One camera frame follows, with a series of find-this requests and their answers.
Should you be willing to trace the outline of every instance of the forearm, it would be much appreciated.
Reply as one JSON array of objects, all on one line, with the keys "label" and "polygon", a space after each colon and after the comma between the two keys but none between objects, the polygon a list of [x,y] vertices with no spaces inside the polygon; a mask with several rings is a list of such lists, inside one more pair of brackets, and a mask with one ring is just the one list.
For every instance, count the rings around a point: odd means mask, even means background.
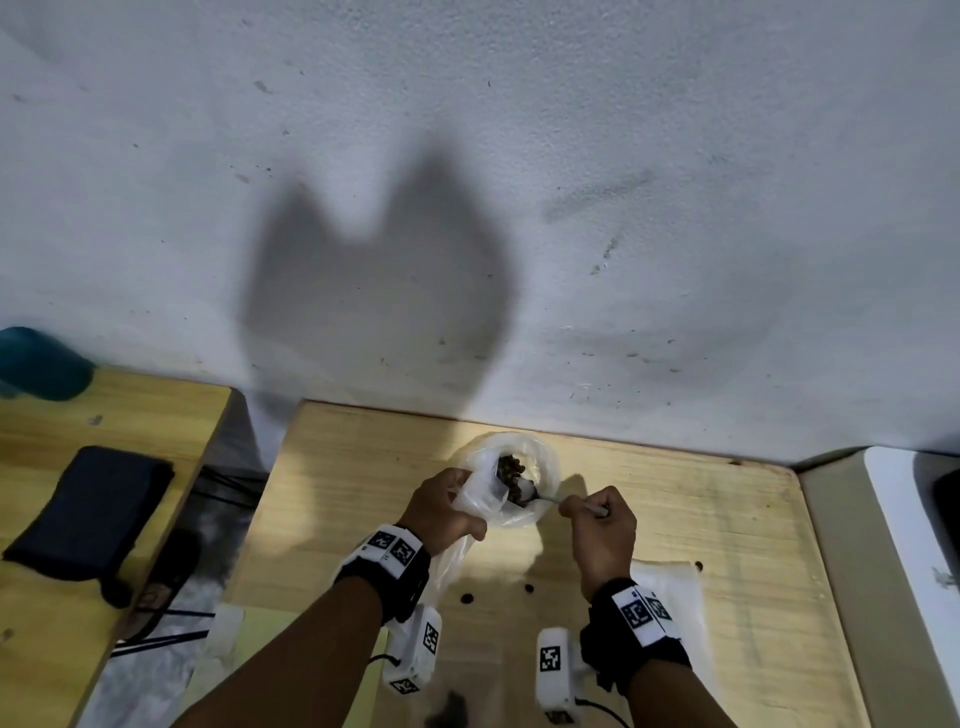
[{"label": "forearm", "polygon": [[627,692],[635,728],[736,728],[700,678],[684,665],[651,660]]},{"label": "forearm", "polygon": [[380,630],[380,600],[345,578],[175,723],[175,728],[335,728]]}]

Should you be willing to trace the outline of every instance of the person's right arm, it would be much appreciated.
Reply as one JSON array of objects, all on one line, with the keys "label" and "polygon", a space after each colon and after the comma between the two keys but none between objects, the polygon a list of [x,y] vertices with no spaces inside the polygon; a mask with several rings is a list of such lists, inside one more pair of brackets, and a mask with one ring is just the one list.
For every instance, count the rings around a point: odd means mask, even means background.
[{"label": "person's right arm", "polygon": [[[573,521],[580,590],[592,603],[607,582],[630,578],[636,517],[616,488],[604,488],[586,500],[607,506],[610,514],[596,518],[578,496],[564,500],[560,514]],[[630,681],[627,702],[636,728],[736,728],[693,670],[677,663],[647,661]]]}]

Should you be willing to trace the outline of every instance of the teal container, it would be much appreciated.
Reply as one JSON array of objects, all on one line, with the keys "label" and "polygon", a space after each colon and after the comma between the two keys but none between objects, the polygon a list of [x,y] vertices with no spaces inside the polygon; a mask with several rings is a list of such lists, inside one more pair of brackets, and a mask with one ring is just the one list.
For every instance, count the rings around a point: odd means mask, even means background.
[{"label": "teal container", "polygon": [[0,331],[0,387],[42,400],[72,400],[90,385],[93,363],[33,328]]}]

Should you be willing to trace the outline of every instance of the wristband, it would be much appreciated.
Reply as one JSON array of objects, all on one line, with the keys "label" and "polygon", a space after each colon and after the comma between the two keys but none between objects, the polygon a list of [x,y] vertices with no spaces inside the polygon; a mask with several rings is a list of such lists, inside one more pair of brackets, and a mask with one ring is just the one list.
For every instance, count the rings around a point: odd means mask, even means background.
[{"label": "wristband", "polygon": [[411,531],[384,523],[340,565],[333,583],[348,576],[367,581],[380,597],[383,620],[404,622],[430,578],[430,554]]},{"label": "wristband", "polygon": [[612,579],[594,595],[590,623],[580,632],[584,662],[597,671],[597,685],[614,684],[627,695],[630,681],[650,660],[690,667],[680,630],[657,595],[633,579]]}]

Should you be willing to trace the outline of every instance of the wooden table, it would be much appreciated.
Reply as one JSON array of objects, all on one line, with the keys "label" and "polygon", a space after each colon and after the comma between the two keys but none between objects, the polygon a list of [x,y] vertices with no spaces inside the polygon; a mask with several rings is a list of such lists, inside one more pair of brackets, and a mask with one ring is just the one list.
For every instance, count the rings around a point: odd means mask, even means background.
[{"label": "wooden table", "polygon": [[[71,401],[0,401],[0,549],[40,512],[84,445],[164,458],[176,476],[120,570],[139,590],[229,395],[227,387],[100,369]],[[56,581],[0,562],[0,633],[8,636],[0,643],[0,725],[72,725],[125,617],[96,581]]]},{"label": "wooden table", "polygon": [[[469,442],[498,431],[503,428],[302,404],[226,601],[303,610],[363,536],[398,518],[422,480],[455,462]],[[637,516],[635,558],[702,562],[722,702],[741,728],[869,724],[792,472],[724,457],[540,437],[560,455],[567,476],[562,494],[620,489]],[[463,593],[473,602],[461,603]],[[534,700],[537,635],[542,627],[579,630],[587,622],[568,522],[554,511],[535,528],[492,530],[468,554],[440,611],[439,659],[474,655],[473,665],[444,669],[474,670],[477,690],[486,681],[495,703],[492,722],[546,725]],[[605,703],[614,702],[602,695]],[[373,724],[400,725],[400,705],[381,690]],[[610,719],[598,713],[588,725],[609,726]]]}]

